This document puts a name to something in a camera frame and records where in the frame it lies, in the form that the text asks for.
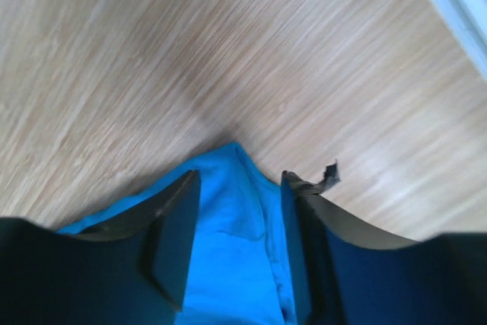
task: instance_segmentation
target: blue cloth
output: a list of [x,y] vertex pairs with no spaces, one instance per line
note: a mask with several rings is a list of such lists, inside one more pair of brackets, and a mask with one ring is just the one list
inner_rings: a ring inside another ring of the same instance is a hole
[[237,143],[193,158],[137,196],[59,232],[77,234],[112,218],[188,170],[199,170],[202,188],[183,311],[176,323],[295,323],[280,189]]

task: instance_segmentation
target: blue fabric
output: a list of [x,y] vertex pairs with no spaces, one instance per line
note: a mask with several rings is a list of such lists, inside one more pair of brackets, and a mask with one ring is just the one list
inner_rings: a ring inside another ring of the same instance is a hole
[[188,170],[199,170],[202,188],[183,311],[176,323],[295,323],[280,189],[237,143],[193,158],[137,196],[59,232],[77,234],[118,215]]

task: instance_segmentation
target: black plastic piece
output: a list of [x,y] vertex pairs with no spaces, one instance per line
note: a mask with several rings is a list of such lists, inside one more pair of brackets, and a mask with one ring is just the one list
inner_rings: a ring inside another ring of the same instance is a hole
[[323,198],[326,175],[282,175],[299,324],[487,323],[487,234],[391,234]]
[[0,219],[0,323],[171,324],[199,208],[190,171],[123,214],[61,235]]

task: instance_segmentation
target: wooden floor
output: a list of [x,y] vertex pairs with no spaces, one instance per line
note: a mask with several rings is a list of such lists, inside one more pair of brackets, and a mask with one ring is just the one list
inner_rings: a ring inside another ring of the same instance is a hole
[[487,84],[427,0],[0,0],[0,213],[59,227],[239,141],[412,238],[487,229]]

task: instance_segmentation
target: wood grain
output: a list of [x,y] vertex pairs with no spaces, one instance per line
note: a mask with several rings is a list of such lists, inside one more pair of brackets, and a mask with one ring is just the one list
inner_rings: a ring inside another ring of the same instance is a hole
[[0,212],[59,227],[207,148],[412,238],[487,229],[487,85],[427,0],[0,0]]

